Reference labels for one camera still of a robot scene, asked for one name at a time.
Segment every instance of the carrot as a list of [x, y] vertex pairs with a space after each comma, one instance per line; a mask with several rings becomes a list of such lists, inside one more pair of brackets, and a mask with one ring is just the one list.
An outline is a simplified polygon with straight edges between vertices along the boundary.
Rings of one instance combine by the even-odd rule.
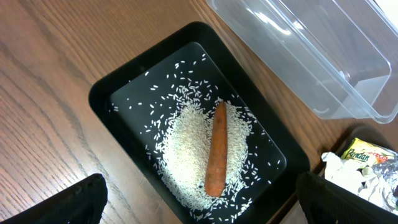
[[226, 125], [226, 107], [225, 103], [221, 102], [217, 106], [214, 115], [210, 155], [205, 179], [206, 193], [213, 197], [221, 196], [225, 188], [228, 152]]

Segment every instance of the plastic container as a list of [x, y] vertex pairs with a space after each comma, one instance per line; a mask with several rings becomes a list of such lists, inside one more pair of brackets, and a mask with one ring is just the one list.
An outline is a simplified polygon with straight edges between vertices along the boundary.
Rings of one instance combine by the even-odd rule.
[[208, 4], [319, 118], [395, 118], [398, 32], [374, 1]]

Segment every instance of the pile of rice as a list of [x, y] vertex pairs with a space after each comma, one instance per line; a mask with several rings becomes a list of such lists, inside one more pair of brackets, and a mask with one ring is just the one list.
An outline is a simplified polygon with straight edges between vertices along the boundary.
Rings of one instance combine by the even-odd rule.
[[[169, 120], [163, 141], [156, 145], [164, 161], [159, 163], [158, 173], [184, 207], [204, 210], [228, 204], [226, 197], [210, 197], [204, 188], [214, 111], [204, 113], [200, 104], [191, 101], [181, 102], [180, 106], [180, 114]], [[232, 195], [234, 201], [237, 193], [246, 187], [241, 172], [248, 157], [246, 137], [251, 125], [240, 118], [241, 113], [230, 102], [226, 103], [226, 110], [228, 161], [223, 195]]]

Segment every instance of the brown wooden surface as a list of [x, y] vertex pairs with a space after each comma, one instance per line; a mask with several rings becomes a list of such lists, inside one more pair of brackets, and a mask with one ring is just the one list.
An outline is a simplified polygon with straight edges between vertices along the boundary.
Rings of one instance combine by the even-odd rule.
[[88, 105], [94, 82], [192, 21], [212, 26], [307, 153], [359, 123], [398, 147], [398, 121], [318, 119], [205, 1], [0, 1], [0, 220], [106, 177], [103, 223], [178, 223]]

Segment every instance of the crumpled paper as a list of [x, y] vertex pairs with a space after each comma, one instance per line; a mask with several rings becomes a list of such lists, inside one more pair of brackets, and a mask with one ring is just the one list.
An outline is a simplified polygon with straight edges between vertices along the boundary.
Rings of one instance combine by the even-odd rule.
[[376, 174], [371, 167], [364, 168], [362, 172], [357, 171], [361, 166], [360, 163], [352, 159], [340, 159], [332, 152], [323, 153], [322, 161], [326, 162], [326, 180], [398, 215], [396, 198], [381, 174]]

